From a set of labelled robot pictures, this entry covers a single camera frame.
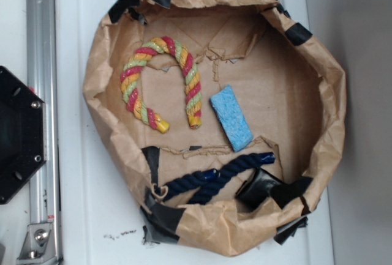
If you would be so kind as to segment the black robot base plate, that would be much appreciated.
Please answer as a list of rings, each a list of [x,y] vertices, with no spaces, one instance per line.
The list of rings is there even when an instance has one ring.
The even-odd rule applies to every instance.
[[[44,106],[1,67],[1,204],[7,204],[46,162]]]

